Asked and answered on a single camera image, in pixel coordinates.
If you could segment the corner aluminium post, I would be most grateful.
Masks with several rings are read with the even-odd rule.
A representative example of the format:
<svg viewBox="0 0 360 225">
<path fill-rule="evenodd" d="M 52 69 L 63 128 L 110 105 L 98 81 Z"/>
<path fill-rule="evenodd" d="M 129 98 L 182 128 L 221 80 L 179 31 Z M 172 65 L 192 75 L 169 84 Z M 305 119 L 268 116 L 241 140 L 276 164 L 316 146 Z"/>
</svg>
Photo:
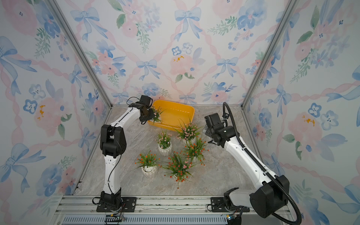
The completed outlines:
<svg viewBox="0 0 360 225">
<path fill-rule="evenodd" d="M 267 66 L 268 62 L 271 61 L 272 55 L 277 48 L 277 45 L 279 43 L 279 40 L 280 40 L 282 34 L 284 33 L 285 27 L 287 26 L 292 15 L 294 14 L 297 3 L 298 3 L 298 1 L 296 1 L 296 0 L 291 0 L 288 2 L 288 5 L 285 8 L 284 13 L 280 18 L 280 22 L 278 23 L 278 25 L 276 27 L 273 37 L 272 37 L 271 41 L 269 42 L 269 45 L 265 51 L 265 54 L 264 54 L 264 57 L 262 59 L 260 66 L 259 66 L 259 69 L 255 73 L 254 79 L 252 80 L 250 87 L 247 91 L 247 95 L 245 96 L 245 98 L 243 100 L 243 103 L 241 105 L 242 110 L 244 110 L 247 107 L 247 105 L 249 105 L 251 96 L 252 96 L 253 92 L 255 91 L 257 84 L 262 77 L 263 72 L 265 71 L 265 67 Z"/>
<path fill-rule="evenodd" d="M 91 80 L 93 81 L 95 87 L 97 88 L 98 92 L 100 93 L 100 96 L 105 101 L 105 104 L 109 109 L 112 108 L 112 103 L 110 102 L 109 97 L 107 96 L 103 86 L 100 83 L 100 80 L 94 73 L 91 64 L 89 60 L 86 57 L 85 52 L 83 51 L 79 41 L 77 40 L 75 33 L 71 29 L 68 21 L 66 20 L 63 12 L 60 9 L 59 4 L 57 1 L 49 0 L 45 1 L 47 6 L 49 7 L 50 11 L 53 13 L 54 17 L 56 18 L 57 22 L 59 23 L 60 27 L 64 30 L 64 33 L 66 34 L 67 38 L 69 39 L 69 42 L 74 49 L 76 56 L 79 58 L 79 61 L 82 63 L 83 67 L 85 68 L 86 72 L 90 76 Z"/>
</svg>

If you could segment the red flower pot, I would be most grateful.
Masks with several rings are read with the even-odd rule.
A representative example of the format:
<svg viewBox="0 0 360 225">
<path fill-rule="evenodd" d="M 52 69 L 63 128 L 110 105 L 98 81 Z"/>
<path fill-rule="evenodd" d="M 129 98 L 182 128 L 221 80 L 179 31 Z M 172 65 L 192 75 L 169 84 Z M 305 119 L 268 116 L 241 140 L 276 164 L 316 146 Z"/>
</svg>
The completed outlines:
<svg viewBox="0 0 360 225">
<path fill-rule="evenodd" d="M 205 166 L 204 153 L 209 150 L 206 148 L 207 142 L 200 137 L 185 142 L 185 157 L 192 163 L 200 163 Z"/>
<path fill-rule="evenodd" d="M 138 168 L 141 168 L 142 173 L 147 178 L 152 178 L 155 176 L 158 168 L 160 167 L 161 158 L 158 157 L 152 151 L 148 153 L 141 153 L 136 159 L 135 164 Z"/>
<path fill-rule="evenodd" d="M 177 189 L 180 188 L 182 183 L 188 181 L 193 177 L 192 170 L 197 165 L 197 162 L 191 158 L 184 157 L 184 155 L 177 152 L 172 152 L 167 161 L 162 161 L 161 167 L 165 170 L 165 177 L 175 181 Z"/>
</svg>

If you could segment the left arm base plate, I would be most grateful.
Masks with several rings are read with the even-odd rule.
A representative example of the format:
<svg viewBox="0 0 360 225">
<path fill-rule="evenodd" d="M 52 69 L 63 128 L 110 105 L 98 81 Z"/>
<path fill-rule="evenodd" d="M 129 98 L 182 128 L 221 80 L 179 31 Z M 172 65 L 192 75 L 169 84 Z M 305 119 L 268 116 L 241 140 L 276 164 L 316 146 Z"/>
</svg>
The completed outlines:
<svg viewBox="0 0 360 225">
<path fill-rule="evenodd" d="M 115 198 L 114 202 L 112 203 L 100 200 L 100 204 L 97 206 L 96 212 L 135 212 L 136 203 L 136 197 Z"/>
</svg>

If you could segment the aluminium front rail frame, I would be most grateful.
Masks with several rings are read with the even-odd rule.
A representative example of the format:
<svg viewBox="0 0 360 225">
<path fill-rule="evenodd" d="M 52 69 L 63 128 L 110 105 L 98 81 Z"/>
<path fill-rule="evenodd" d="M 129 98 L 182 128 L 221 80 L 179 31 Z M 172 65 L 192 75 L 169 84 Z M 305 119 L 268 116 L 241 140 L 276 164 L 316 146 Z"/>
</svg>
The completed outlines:
<svg viewBox="0 0 360 225">
<path fill-rule="evenodd" d="M 222 196 L 125 196 L 118 212 L 97 211 L 96 196 L 64 196 L 51 225 L 282 225 L 251 208 L 228 212 Z"/>
</svg>

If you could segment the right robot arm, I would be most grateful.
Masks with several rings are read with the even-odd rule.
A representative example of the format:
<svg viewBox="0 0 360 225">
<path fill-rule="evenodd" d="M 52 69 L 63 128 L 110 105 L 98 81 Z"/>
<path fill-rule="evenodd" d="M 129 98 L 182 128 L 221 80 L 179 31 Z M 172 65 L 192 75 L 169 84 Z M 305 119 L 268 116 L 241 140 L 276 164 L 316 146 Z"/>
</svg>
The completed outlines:
<svg viewBox="0 0 360 225">
<path fill-rule="evenodd" d="M 252 208 L 260 217 L 270 215 L 285 223 L 292 221 L 276 212 L 290 202 L 284 192 L 289 192 L 290 182 L 284 176 L 277 176 L 244 144 L 241 137 L 235 134 L 235 128 L 225 126 L 217 113 L 204 117 L 204 133 L 211 137 L 210 143 L 221 146 L 229 152 L 242 166 L 256 190 L 252 193 L 241 191 L 238 187 L 224 193 L 225 208 L 234 212 L 237 209 Z"/>
</svg>

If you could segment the yellow plastic storage box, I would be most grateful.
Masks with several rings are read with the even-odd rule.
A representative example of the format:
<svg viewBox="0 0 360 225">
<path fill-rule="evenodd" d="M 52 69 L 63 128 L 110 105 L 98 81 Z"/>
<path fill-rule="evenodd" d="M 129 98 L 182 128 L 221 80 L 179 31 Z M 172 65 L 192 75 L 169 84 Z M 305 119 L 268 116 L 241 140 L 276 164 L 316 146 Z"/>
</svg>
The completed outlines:
<svg viewBox="0 0 360 225">
<path fill-rule="evenodd" d="M 166 100 L 156 100 L 153 106 L 162 112 L 160 115 L 161 122 L 148 121 L 147 123 L 161 129 L 180 130 L 194 119 L 195 109 L 189 105 Z"/>
</svg>

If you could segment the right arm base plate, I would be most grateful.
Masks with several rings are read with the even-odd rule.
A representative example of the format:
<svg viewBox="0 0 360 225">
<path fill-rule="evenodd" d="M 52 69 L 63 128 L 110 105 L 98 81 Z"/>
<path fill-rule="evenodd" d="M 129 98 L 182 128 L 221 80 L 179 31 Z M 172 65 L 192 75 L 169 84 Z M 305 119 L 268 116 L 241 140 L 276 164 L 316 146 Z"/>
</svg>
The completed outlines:
<svg viewBox="0 0 360 225">
<path fill-rule="evenodd" d="M 243 208 L 243 212 L 249 212 L 248 207 L 235 206 L 228 198 L 225 197 L 211 197 L 211 203 L 207 205 L 207 210 L 210 212 L 227 212 L 235 213 L 240 212 Z"/>
</svg>

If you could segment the left corner aluminium post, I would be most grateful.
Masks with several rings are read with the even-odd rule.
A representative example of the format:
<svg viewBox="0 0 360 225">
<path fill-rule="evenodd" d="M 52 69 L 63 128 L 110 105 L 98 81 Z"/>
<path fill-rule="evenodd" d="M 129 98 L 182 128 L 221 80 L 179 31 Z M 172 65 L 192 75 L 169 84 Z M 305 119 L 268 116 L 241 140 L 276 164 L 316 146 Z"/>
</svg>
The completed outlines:
<svg viewBox="0 0 360 225">
<path fill-rule="evenodd" d="M 77 40 L 75 33 L 71 29 L 68 21 L 66 20 L 63 12 L 60 9 L 59 4 L 57 1 L 49 0 L 45 1 L 47 6 L 49 7 L 50 11 L 53 13 L 54 17 L 56 18 L 57 22 L 59 23 L 60 27 L 64 30 L 64 33 L 66 34 L 67 38 L 69 39 L 69 42 L 74 49 L 76 56 L 79 58 L 79 61 L 82 63 L 83 67 L 85 68 L 86 72 L 90 76 L 91 80 L 93 81 L 95 87 L 97 88 L 98 92 L 100 93 L 100 96 L 105 101 L 105 104 L 109 109 L 112 108 L 112 103 L 110 102 L 109 97 L 107 96 L 103 86 L 100 83 L 100 80 L 94 73 L 91 64 L 89 60 L 86 57 L 85 52 L 83 51 L 79 41 Z"/>
</svg>

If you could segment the red flower pot front left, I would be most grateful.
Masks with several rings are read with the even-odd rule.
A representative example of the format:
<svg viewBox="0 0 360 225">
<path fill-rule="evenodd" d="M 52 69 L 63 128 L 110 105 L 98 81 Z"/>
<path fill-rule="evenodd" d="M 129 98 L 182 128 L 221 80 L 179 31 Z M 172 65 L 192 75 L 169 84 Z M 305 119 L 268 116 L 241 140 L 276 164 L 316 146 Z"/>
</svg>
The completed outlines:
<svg viewBox="0 0 360 225">
<path fill-rule="evenodd" d="M 155 176 L 158 168 L 160 167 L 161 158 L 158 157 L 152 151 L 148 153 L 141 153 L 136 159 L 135 164 L 138 168 L 141 168 L 142 173 L 147 178 L 152 178 Z"/>
</svg>

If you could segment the red flower pot right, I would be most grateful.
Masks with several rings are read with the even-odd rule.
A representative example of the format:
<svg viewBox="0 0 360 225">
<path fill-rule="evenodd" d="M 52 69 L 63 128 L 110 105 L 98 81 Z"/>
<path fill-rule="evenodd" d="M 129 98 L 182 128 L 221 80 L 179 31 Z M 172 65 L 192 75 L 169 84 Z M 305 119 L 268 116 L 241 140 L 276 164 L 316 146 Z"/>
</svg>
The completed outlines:
<svg viewBox="0 0 360 225">
<path fill-rule="evenodd" d="M 185 142 L 185 157 L 192 163 L 200 163 L 205 166 L 204 153 L 209 150 L 206 148 L 207 142 L 200 137 Z"/>
</svg>

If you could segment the pink gypsophila pot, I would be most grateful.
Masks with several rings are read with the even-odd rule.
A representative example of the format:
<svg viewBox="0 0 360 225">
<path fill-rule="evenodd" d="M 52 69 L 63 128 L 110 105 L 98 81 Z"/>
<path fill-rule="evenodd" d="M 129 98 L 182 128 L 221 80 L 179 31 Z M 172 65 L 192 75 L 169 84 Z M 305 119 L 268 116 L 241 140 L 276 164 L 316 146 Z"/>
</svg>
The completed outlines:
<svg viewBox="0 0 360 225">
<path fill-rule="evenodd" d="M 177 138 L 182 140 L 185 145 L 193 144 L 196 139 L 200 136 L 200 128 L 192 122 L 182 122 L 180 127 L 175 128 L 178 133 Z"/>
<path fill-rule="evenodd" d="M 162 110 L 161 107 L 155 107 L 155 106 L 152 106 L 151 108 L 154 112 L 154 118 L 151 119 L 151 122 L 160 124 L 162 122 L 161 114 L 164 112 L 164 110 Z"/>
<path fill-rule="evenodd" d="M 172 135 L 168 134 L 166 131 L 162 131 L 158 134 L 158 150 L 163 156 L 168 156 L 172 151 L 171 137 Z"/>
</svg>

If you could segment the right corner aluminium post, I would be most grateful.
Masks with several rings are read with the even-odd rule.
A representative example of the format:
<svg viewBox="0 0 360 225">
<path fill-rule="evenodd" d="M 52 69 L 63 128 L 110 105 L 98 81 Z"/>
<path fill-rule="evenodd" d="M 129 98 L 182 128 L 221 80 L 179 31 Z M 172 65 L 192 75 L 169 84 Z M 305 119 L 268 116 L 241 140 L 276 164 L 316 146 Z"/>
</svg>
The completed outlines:
<svg viewBox="0 0 360 225">
<path fill-rule="evenodd" d="M 279 40 L 280 40 L 282 34 L 284 33 L 285 27 L 287 26 L 292 15 L 294 14 L 297 3 L 298 3 L 298 1 L 296 1 L 296 0 L 291 0 L 288 2 L 288 5 L 285 8 L 284 13 L 280 18 L 280 22 L 278 23 L 278 25 L 276 27 L 273 37 L 272 37 L 271 41 L 269 42 L 269 45 L 265 51 L 265 54 L 264 54 L 264 57 L 262 59 L 260 66 L 259 66 L 259 69 L 255 73 L 254 79 L 252 80 L 250 87 L 247 91 L 247 95 L 245 96 L 245 98 L 243 100 L 243 103 L 241 105 L 242 110 L 244 110 L 247 107 L 247 105 L 249 105 L 251 96 L 252 96 L 253 92 L 255 91 L 257 84 L 262 77 L 263 72 L 265 71 L 265 67 L 267 66 L 268 62 L 271 61 L 272 55 L 277 48 L 277 45 L 279 43 Z"/>
</svg>

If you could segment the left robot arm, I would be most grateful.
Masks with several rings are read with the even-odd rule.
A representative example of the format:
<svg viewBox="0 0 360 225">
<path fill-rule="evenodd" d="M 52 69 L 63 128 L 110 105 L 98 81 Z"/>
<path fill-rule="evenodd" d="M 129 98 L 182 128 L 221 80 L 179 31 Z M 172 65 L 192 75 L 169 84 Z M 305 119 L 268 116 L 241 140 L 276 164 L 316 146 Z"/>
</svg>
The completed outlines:
<svg viewBox="0 0 360 225">
<path fill-rule="evenodd" d="M 98 207 L 106 212 L 119 212 L 124 207 L 117 173 L 120 171 L 119 163 L 127 148 L 126 131 L 134 122 L 145 124 L 155 117 L 152 103 L 151 97 L 142 95 L 136 102 L 128 105 L 123 115 L 101 128 L 99 146 L 105 159 L 105 183 Z"/>
</svg>

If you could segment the red flower pot front centre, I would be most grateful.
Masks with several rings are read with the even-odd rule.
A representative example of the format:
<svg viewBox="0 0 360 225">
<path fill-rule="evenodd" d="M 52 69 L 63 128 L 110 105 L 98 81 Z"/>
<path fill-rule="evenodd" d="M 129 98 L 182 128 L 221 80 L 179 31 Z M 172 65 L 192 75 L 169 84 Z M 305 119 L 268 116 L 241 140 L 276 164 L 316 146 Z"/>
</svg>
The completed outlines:
<svg viewBox="0 0 360 225">
<path fill-rule="evenodd" d="M 177 189 L 180 188 L 182 183 L 188 181 L 193 177 L 192 170 L 197 165 L 197 162 L 191 158 L 184 157 L 184 155 L 177 152 L 172 152 L 167 161 L 162 161 L 161 167 L 165 170 L 165 177 L 175 181 Z"/>
</svg>

